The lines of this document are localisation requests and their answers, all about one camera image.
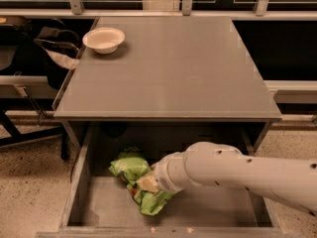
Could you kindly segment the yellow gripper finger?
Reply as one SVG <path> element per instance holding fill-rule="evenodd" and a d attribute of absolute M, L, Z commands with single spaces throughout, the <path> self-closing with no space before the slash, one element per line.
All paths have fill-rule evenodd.
<path fill-rule="evenodd" d="M 155 179 L 153 174 L 146 174 L 145 176 L 139 178 L 137 180 L 137 185 L 141 190 L 149 191 L 149 192 L 158 192 L 159 184 Z"/>

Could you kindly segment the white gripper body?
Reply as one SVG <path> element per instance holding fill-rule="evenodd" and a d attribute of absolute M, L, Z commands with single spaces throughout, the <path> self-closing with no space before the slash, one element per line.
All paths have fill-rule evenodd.
<path fill-rule="evenodd" d="M 179 192 L 192 186 L 199 186 L 186 172 L 185 152 L 166 155 L 155 164 L 154 187 L 168 192 Z"/>

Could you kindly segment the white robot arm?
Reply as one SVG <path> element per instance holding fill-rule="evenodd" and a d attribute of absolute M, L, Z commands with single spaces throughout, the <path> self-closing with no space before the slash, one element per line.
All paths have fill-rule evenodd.
<path fill-rule="evenodd" d="M 245 189 L 289 207 L 317 214 L 317 173 L 312 160 L 246 156 L 233 146 L 197 142 L 169 154 L 137 180 L 150 192 L 194 186 Z"/>

